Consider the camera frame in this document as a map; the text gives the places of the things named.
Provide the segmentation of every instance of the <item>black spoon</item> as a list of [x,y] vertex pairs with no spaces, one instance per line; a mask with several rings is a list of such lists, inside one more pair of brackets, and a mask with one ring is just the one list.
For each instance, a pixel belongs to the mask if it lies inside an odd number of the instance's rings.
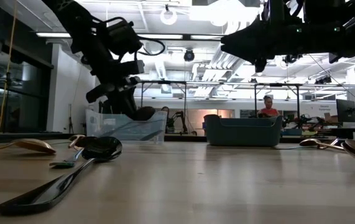
[[82,157],[87,162],[70,174],[65,174],[28,193],[0,204],[1,215],[28,215],[56,206],[73,187],[78,175],[94,162],[108,162],[122,153],[122,143],[114,137],[96,138],[86,145]]

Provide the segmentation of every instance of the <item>wooden table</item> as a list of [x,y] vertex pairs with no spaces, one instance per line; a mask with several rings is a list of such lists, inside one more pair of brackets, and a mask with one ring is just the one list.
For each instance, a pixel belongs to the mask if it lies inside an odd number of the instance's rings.
[[[0,151],[0,203],[68,172],[48,168],[74,153],[55,148],[54,157]],[[120,158],[88,170],[55,208],[0,223],[353,224],[355,159],[311,149],[126,145]]]

